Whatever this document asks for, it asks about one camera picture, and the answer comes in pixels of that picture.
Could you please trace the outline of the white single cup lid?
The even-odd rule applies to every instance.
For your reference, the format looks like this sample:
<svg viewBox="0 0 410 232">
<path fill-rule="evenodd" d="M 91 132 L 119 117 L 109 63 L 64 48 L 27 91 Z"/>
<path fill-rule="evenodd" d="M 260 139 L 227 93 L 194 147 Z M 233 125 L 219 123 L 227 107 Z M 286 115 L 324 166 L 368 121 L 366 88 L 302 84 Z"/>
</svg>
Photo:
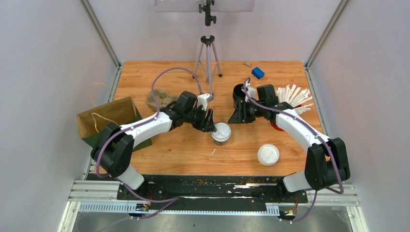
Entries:
<svg viewBox="0 0 410 232">
<path fill-rule="evenodd" d="M 212 138 L 225 139 L 230 138 L 232 130 L 230 126 L 224 122 L 215 124 L 216 130 L 211 133 Z"/>
</svg>

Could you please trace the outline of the brown coffee cup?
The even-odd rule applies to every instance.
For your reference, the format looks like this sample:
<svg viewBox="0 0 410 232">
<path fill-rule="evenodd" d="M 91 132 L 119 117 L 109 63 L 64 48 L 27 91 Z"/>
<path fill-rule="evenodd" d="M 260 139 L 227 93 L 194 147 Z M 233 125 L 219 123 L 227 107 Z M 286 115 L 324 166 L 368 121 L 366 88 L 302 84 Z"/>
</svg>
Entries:
<svg viewBox="0 0 410 232">
<path fill-rule="evenodd" d="M 228 138 L 225 138 L 225 139 L 214 138 L 213 140 L 214 140 L 214 143 L 217 145 L 224 145 L 227 143 Z"/>
</svg>

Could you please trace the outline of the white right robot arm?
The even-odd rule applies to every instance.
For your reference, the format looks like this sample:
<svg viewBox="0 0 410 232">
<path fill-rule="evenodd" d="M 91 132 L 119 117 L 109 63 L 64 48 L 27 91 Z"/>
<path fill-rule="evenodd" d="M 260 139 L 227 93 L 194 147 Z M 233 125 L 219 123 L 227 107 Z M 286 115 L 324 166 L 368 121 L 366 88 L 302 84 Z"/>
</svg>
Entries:
<svg viewBox="0 0 410 232">
<path fill-rule="evenodd" d="M 302 119 L 296 108 L 279 101 L 272 84 L 252 88 L 249 82 L 233 88 L 235 111 L 230 124 L 252 123 L 258 117 L 287 132 L 307 153 L 305 169 L 285 176 L 276 188 L 279 200 L 288 202 L 295 192 L 343 186 L 351 177 L 346 145 L 340 138 L 329 138 Z"/>
</svg>

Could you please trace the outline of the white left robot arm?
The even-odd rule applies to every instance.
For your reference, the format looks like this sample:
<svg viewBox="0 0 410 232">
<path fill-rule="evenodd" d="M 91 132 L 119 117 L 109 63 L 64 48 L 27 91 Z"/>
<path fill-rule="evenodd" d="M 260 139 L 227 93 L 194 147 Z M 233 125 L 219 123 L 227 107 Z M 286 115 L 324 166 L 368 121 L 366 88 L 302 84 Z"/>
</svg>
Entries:
<svg viewBox="0 0 410 232">
<path fill-rule="evenodd" d="M 213 110 L 208 103 L 213 95 L 195 95 L 184 91 L 176 101 L 169 103 L 156 114 L 125 125 L 108 124 L 90 154 L 109 176 L 130 187 L 130 194 L 137 200 L 148 194 L 144 177 L 131 165 L 135 147 L 148 139 L 169 132 L 184 123 L 190 123 L 202 132 L 214 132 Z"/>
</svg>

